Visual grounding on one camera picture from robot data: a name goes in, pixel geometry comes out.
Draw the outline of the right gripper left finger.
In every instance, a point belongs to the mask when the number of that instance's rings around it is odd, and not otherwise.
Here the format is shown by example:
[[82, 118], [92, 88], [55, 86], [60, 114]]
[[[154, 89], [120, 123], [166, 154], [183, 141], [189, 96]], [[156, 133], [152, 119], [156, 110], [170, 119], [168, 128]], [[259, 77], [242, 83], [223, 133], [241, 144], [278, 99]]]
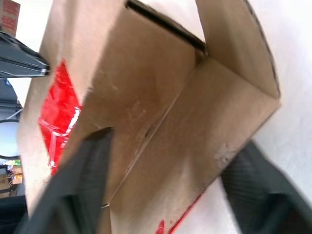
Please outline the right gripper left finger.
[[91, 133], [50, 179], [36, 208], [14, 234], [96, 234], [114, 129]]

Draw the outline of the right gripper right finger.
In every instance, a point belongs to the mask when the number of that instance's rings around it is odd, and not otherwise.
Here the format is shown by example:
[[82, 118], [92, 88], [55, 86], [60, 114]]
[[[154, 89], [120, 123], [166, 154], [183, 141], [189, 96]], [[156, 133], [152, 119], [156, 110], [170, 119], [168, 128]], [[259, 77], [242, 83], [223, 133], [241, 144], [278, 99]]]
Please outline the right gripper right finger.
[[312, 208], [252, 141], [221, 180], [242, 234], [312, 234]]

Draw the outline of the brown cardboard box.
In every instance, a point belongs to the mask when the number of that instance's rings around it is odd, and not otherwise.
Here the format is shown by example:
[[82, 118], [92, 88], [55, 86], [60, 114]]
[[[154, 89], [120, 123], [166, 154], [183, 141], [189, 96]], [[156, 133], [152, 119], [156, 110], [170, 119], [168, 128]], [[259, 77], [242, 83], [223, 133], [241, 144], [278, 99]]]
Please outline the brown cardboard box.
[[249, 0], [195, 0], [195, 48], [140, 0], [53, 0], [18, 131], [32, 215], [82, 140], [113, 127], [102, 203], [111, 234], [172, 234], [280, 104], [274, 62]]

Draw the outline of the brown carton with red print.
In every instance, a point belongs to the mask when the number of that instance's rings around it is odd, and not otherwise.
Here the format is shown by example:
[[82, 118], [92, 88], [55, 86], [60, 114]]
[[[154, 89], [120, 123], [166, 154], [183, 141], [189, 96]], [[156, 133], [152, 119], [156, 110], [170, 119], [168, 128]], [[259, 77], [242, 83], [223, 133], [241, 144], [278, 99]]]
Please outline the brown carton with red print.
[[16, 36], [20, 4], [12, 0], [0, 0], [0, 31]]

